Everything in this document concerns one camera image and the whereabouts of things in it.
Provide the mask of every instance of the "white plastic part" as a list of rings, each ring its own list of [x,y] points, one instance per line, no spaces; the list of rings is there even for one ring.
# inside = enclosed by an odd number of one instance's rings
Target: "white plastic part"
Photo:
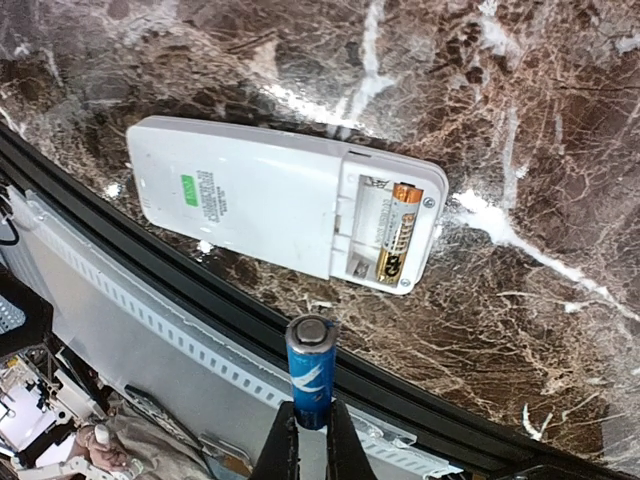
[[[56,413],[56,423],[68,423],[72,419],[86,422],[91,415],[101,419],[107,418],[107,414],[86,392],[78,386],[62,370],[54,374],[60,385],[60,389],[51,395],[49,403]]]
[[[430,162],[261,128],[148,117],[129,128],[127,144],[151,223],[315,277],[395,294],[420,280],[448,191],[444,172]],[[376,280],[391,188],[371,183],[423,190],[397,285]],[[359,259],[374,268],[356,274]]]
[[[76,473],[84,475],[87,480],[116,480],[110,473],[94,467],[82,457],[73,457],[66,462],[28,470],[22,469],[17,457],[12,458],[11,463],[18,474],[19,480],[54,480],[72,477]]]
[[[109,446],[111,435],[109,434],[109,429],[106,427],[106,425],[96,425],[94,427],[93,433],[96,436],[96,442],[98,442],[100,445],[104,445],[105,447]]]

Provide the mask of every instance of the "blue cylindrical battery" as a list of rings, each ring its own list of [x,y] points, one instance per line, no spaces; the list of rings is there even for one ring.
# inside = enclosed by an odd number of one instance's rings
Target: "blue cylindrical battery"
[[[317,315],[296,318],[287,327],[293,404],[301,427],[319,430],[327,423],[333,395],[338,330]]]

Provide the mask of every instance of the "aa battery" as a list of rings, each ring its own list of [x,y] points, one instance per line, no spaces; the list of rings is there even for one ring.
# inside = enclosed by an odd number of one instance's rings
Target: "aa battery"
[[[289,324],[285,338],[296,419],[319,430],[331,409],[338,331],[326,318],[305,315]]]
[[[403,183],[393,186],[389,220],[376,268],[378,282],[396,285],[400,280],[421,200],[422,190]]]

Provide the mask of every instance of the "marble surface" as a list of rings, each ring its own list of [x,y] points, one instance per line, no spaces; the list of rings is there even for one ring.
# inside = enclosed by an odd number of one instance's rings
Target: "marble surface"
[[[637,0],[0,3],[0,113],[97,195],[286,315],[340,318],[362,358],[636,475],[639,98]],[[424,279],[395,297],[149,226],[124,132],[151,114],[440,165]]]

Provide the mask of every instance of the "wire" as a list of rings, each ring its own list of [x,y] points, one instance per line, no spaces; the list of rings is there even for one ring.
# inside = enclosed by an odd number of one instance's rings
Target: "wire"
[[[20,235],[18,234],[18,230],[16,229],[16,226],[13,224],[13,222],[9,218],[5,218],[4,221],[5,221],[5,223],[7,225],[9,225],[9,228],[11,229],[11,232],[13,233],[13,239],[11,239],[11,240],[0,239],[0,246],[1,247],[13,247],[13,246],[17,245],[18,242],[20,241]]]
[[[0,194],[0,199],[4,201],[4,203],[0,203],[0,214],[2,215],[2,223],[9,225],[11,232],[13,233],[13,240],[3,240],[0,239],[0,247],[13,247],[18,244],[20,241],[20,235],[18,234],[18,230],[16,226],[13,224],[11,219],[13,215],[11,215],[10,207],[11,202],[4,195]]]

